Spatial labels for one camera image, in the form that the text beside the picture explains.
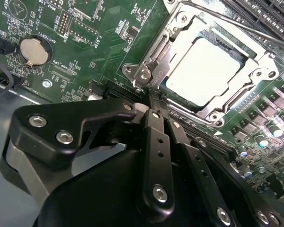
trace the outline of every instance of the black wire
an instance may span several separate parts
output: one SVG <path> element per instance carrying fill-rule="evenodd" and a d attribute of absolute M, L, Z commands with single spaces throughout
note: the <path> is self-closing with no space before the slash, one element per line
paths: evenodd
<path fill-rule="evenodd" d="M 3 89 L 3 91 L 0 92 L 0 97 L 4 96 L 6 93 L 9 92 L 9 90 L 14 86 L 14 78 L 9 72 L 9 70 L 6 68 L 6 66 L 2 63 L 0 63 L 0 70 L 5 73 L 5 75 L 9 79 L 9 84 Z"/>
<path fill-rule="evenodd" d="M 200 6 L 198 4 L 195 4 L 195 3 L 191 2 L 191 1 L 183 1 L 182 3 L 186 4 L 186 5 L 189 5 L 189 6 L 193 7 L 193 8 L 199 9 L 199 10 L 205 12 L 205 13 L 208 13 L 208 14 L 210 14 L 210 15 L 218 18 L 218 19 L 224 20 L 224 21 L 226 21 L 226 22 L 228 22 L 230 24 L 233 24 L 233 25 L 235 25 L 237 27 L 240 27 L 243 30 L 246 30 L 246 31 L 248 31 L 250 33 L 254 33 L 254 34 L 256 34 L 256 35 L 258 35 L 258 36 L 260 36 L 262 38 L 265 38 L 265 39 L 267 39 L 267 40 L 269 40 L 269 41 L 271 41 L 271 42 L 273 42 L 275 44 L 278 44 L 278 45 L 280 45 L 281 47 L 284 48 L 284 41 L 282 41 L 282 40 L 273 38 L 270 35 L 267 35 L 267 34 L 265 34 L 263 32 L 257 31 L 256 29 L 253 29 L 251 27 L 243 25 L 243 24 L 241 24 L 241 23 L 239 23 L 239 22 L 237 22 L 237 21 L 235 21 L 235 20 L 233 20 L 233 19 L 231 19 L 229 17 L 226 17 L 226 16 L 224 16 L 224 15 L 222 15 L 220 13 L 217 13 L 215 11 L 212 11 L 212 10 L 206 8 L 206 7 L 203 7 L 203 6 Z"/>

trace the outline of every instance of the silver screw head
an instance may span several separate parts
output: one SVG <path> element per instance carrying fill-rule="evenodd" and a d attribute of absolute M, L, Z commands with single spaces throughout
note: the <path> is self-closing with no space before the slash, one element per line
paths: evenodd
<path fill-rule="evenodd" d="M 167 202 L 168 196 L 164 188 L 160 186 L 154 186 L 152 190 L 153 196 L 161 203 Z"/>
<path fill-rule="evenodd" d="M 126 74 L 131 74 L 131 73 L 132 73 L 132 68 L 126 67 L 126 68 L 125 68 L 125 73 L 126 73 Z"/>
<path fill-rule="evenodd" d="M 133 108 L 131 107 L 131 106 L 129 106 L 129 105 L 124 105 L 124 108 L 126 109 L 126 110 L 129 110 L 129 111 L 131 111 L 131 110 L 133 110 Z"/>
<path fill-rule="evenodd" d="M 277 219 L 273 213 L 269 213 L 269 216 L 277 225 L 280 224 L 279 219 Z"/>
<path fill-rule="evenodd" d="M 53 83 L 49 79 L 44 79 L 42 82 L 42 86 L 45 88 L 50 88 L 53 86 Z"/>
<path fill-rule="evenodd" d="M 147 75 L 145 73 L 141 74 L 142 79 L 147 79 Z"/>
<path fill-rule="evenodd" d="M 172 123 L 177 129 L 179 129 L 180 128 L 180 125 L 179 125 L 179 123 L 178 122 L 173 122 Z"/>
<path fill-rule="evenodd" d="M 42 128 L 47 125 L 47 120 L 44 117 L 37 115 L 31 116 L 28 119 L 28 122 L 30 123 L 30 125 L 37 128 Z"/>
<path fill-rule="evenodd" d="M 259 167 L 259 173 L 261 174 L 265 173 L 265 167 L 263 166 Z"/>
<path fill-rule="evenodd" d="M 261 211 L 258 211 L 258 212 L 257 212 L 257 217 L 258 217 L 259 220 L 262 221 L 265 225 L 268 225 L 268 224 L 269 224 L 268 218 L 267 218 Z"/>
<path fill-rule="evenodd" d="M 206 143 L 203 140 L 199 140 L 199 143 L 201 144 L 202 147 L 206 147 Z"/>
<path fill-rule="evenodd" d="M 71 144 L 74 141 L 73 136 L 67 131 L 60 131 L 56 135 L 56 139 L 62 144 Z"/>
<path fill-rule="evenodd" d="M 218 215 L 219 219 L 224 223 L 224 225 L 226 225 L 226 226 L 231 225 L 231 218 L 229 217 L 229 215 L 226 213 L 225 210 L 223 210 L 222 208 L 219 207 L 217 209 L 217 215 Z"/>
<path fill-rule="evenodd" d="M 153 112 L 152 115 L 155 117 L 155 118 L 160 118 L 159 114 Z"/>

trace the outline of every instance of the gray metal surface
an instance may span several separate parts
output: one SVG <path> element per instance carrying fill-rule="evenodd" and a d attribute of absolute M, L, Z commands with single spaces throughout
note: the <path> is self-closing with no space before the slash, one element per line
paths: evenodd
<path fill-rule="evenodd" d="M 11 141 L 6 153 L 6 161 L 19 172 L 29 193 L 40 208 L 56 187 L 73 177 L 71 168 L 52 172 L 41 162 L 17 149 Z"/>
<path fill-rule="evenodd" d="M 31 104 L 12 93 L 0 98 L 0 158 L 12 113 L 23 105 Z M 81 156 L 74 161 L 72 173 L 78 175 L 123 149 L 124 146 L 118 145 L 112 150 L 94 151 Z M 7 182 L 0 173 L 0 227 L 32 227 L 38 213 L 34 199 Z"/>

